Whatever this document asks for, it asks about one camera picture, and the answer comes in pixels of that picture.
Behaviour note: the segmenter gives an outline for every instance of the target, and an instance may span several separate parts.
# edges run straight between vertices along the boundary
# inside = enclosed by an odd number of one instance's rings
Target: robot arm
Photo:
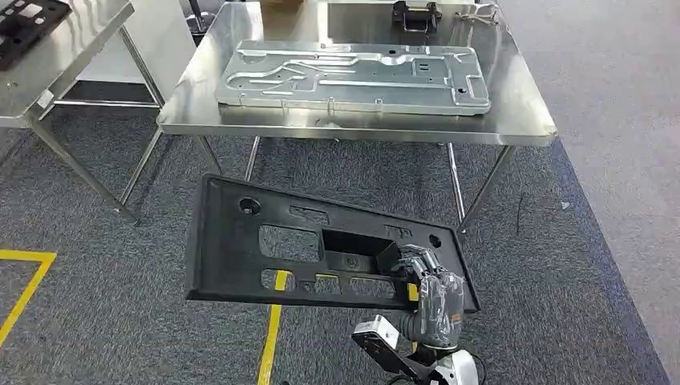
[[[401,314],[398,327],[384,317],[357,325],[352,339],[380,367],[403,373],[423,385],[477,385],[475,360],[456,350],[463,325],[463,279],[446,270],[432,250],[405,245],[393,270],[404,270],[419,283],[419,305],[414,313]],[[399,333],[418,342],[412,355],[396,351]]]

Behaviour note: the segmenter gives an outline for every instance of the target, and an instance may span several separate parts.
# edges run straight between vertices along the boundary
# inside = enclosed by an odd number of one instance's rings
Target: white floor
[[[680,383],[680,2],[501,0],[672,383]]]

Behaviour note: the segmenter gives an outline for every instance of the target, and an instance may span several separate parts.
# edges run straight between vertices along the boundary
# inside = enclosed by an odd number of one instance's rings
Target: metal sheet
[[[196,50],[158,123],[168,134],[403,140],[481,144],[550,144],[553,119],[496,4],[439,7],[438,32],[426,45],[472,47],[489,97],[480,116],[408,115],[291,108],[229,107],[215,90],[242,40],[400,44],[389,4],[304,2],[292,31],[262,25],[257,2],[227,2]]]
[[[29,109],[43,115],[134,11],[129,0],[68,4],[71,13],[49,36],[10,70],[0,71],[0,127],[28,128]]]
[[[475,50],[241,42],[215,97],[233,106],[478,115],[490,107]]]

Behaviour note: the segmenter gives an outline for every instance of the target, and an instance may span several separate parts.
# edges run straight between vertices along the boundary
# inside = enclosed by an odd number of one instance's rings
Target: plastic wrap
[[[435,349],[456,347],[463,329],[463,279],[450,271],[426,274],[419,295],[420,342]]]
[[[463,329],[463,278],[444,269],[428,248],[405,245],[399,252],[396,267],[420,278],[418,311],[403,315],[399,330],[411,341],[434,349],[456,347]]]

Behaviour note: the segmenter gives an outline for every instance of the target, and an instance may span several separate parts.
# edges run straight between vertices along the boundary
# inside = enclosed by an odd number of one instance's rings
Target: circular hole
[[[257,215],[260,213],[260,210],[262,210],[260,203],[255,201],[253,198],[241,199],[241,201],[238,202],[238,206],[241,208],[243,214],[247,215]]]
[[[430,243],[437,249],[442,247],[442,240],[434,234],[430,234]]]

